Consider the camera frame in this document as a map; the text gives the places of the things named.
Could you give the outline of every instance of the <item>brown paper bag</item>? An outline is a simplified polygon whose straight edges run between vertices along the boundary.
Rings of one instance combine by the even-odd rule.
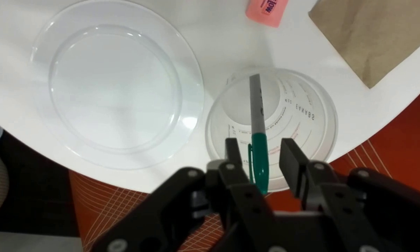
[[[309,16],[369,88],[420,46],[420,0],[319,0]]]

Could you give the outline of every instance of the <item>screw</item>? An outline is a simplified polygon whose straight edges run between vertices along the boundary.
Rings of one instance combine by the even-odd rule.
[[[226,169],[235,169],[235,165],[233,163],[226,163],[225,168]]]
[[[197,170],[189,170],[187,175],[189,176],[197,176]]]
[[[369,246],[369,245],[362,245],[359,247],[359,252],[379,252],[375,246]]]
[[[281,246],[270,246],[267,252],[285,252]]]
[[[313,163],[313,168],[322,170],[322,169],[324,169],[324,165],[322,162],[316,162],[316,163]]]
[[[124,252],[127,249],[127,240],[126,239],[113,239],[107,245],[107,252]]]
[[[359,169],[358,175],[362,176],[362,177],[368,177],[369,176],[368,170],[365,170],[365,169]]]

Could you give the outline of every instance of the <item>plastic cup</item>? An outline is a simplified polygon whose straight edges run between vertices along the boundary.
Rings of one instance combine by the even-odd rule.
[[[284,68],[247,68],[226,81],[205,124],[212,159],[225,156],[226,137],[238,140],[242,165],[249,173],[250,142],[249,77],[260,74],[268,151],[268,191],[287,189],[278,168],[280,142],[291,137],[310,159],[324,161],[336,135],[336,110],[327,92],[312,78]]]

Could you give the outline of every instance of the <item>clear glass plate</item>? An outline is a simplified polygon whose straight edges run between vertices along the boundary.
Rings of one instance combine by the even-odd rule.
[[[40,117],[63,144],[106,168],[147,168],[187,141],[203,110],[198,64],[182,35],[127,1],[60,11],[32,57]]]

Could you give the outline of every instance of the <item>pink eraser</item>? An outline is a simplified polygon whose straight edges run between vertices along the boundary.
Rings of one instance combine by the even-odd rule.
[[[278,26],[287,4],[288,0],[250,0],[246,15],[268,26]]]

